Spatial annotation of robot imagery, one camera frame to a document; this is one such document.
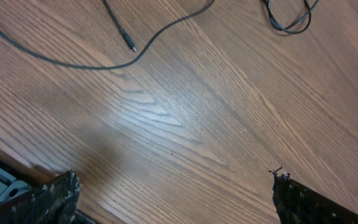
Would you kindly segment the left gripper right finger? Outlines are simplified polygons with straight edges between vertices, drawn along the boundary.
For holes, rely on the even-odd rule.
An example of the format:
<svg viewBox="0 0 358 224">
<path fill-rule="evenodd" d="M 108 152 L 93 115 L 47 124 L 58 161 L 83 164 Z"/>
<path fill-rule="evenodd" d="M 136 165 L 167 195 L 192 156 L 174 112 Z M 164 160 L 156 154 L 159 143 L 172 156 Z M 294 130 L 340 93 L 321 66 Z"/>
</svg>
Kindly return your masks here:
<svg viewBox="0 0 358 224">
<path fill-rule="evenodd" d="M 293 180 L 290 174 L 271 170 L 273 204 L 281 224 L 358 224 L 358 214 Z"/>
</svg>

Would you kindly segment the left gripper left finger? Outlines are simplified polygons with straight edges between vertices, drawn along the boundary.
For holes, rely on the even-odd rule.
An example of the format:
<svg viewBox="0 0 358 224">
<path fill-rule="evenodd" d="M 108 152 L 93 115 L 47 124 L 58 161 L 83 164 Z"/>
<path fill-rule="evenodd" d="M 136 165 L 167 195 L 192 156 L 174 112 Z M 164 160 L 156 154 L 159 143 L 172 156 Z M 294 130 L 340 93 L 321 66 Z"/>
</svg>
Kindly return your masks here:
<svg viewBox="0 0 358 224">
<path fill-rule="evenodd" d="M 69 170 L 7 202 L 0 203 L 0 223 L 71 223 L 80 195 L 80 179 Z"/>
</svg>

